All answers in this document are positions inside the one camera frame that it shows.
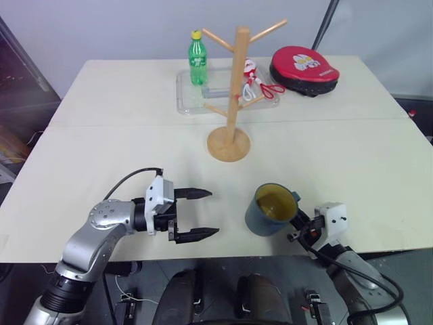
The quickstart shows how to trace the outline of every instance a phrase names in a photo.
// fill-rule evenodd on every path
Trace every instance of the white table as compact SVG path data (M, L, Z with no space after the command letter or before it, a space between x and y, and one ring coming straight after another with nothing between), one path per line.
M175 99L144 90L149 72L139 82L137 71L159 66L159 74L150 69L154 84L174 84L182 61L87 63L0 208L0 262L57 261L91 207L120 178L154 166L163 167L177 187L214 193L179 201L181 231L221 230L199 243L180 245L169 242L167 233L135 234L120 241L113 261L304 253L288 243L287 232L263 238L244 223L255 189L269 181L296 190L309 215L323 202L346 203L350 226L343 240L360 253L433 246L431 145L357 58L330 61L348 82L354 83L352 74L364 78L366 86L347 92L370 95L359 95L354 104L339 90L346 87L341 82L323 98L288 93L275 111L242 112L239 127L250 136L252 149L233 163L207 153L206 136L221 126L219 116L182 116ZM144 105L144 94L152 105ZM122 106L119 98L129 101ZM114 197L143 196L153 176L130 179Z

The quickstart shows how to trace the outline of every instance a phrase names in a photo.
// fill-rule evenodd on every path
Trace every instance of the green bottle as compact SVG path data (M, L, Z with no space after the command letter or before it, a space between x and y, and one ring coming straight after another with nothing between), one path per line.
M203 85L208 81L206 69L206 48L202 43L202 32L191 33L192 43L189 46L189 75L193 85Z

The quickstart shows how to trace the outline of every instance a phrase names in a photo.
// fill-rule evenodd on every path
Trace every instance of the yellow bottle cap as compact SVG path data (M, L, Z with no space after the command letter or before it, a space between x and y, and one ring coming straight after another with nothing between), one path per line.
M191 38L192 39L201 39L202 38L202 31L200 31L200 30L193 30L191 32Z

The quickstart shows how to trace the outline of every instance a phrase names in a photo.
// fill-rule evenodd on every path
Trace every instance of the mug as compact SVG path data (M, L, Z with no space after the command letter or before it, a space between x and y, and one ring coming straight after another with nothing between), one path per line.
M270 236L297 216L299 200L298 193L282 185L263 184L245 213L246 225L256 235Z

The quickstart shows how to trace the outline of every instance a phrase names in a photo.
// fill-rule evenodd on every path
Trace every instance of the wooden mug tree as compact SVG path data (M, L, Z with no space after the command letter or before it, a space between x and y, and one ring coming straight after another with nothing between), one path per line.
M213 41L233 52L233 65L231 67L229 109L224 112L214 106L205 104L205 107L215 113L227 117L227 125L219 127L208 136L208 150L210 154L221 161L233 162L242 159L250 151L250 138L241 129L236 127L237 111L264 99L262 95L254 100L240 104L242 82L244 80L244 65L250 43L268 35L277 28L287 24L287 19L250 38L250 29L238 26L236 29L235 46L228 44L220 37L203 28L203 34Z

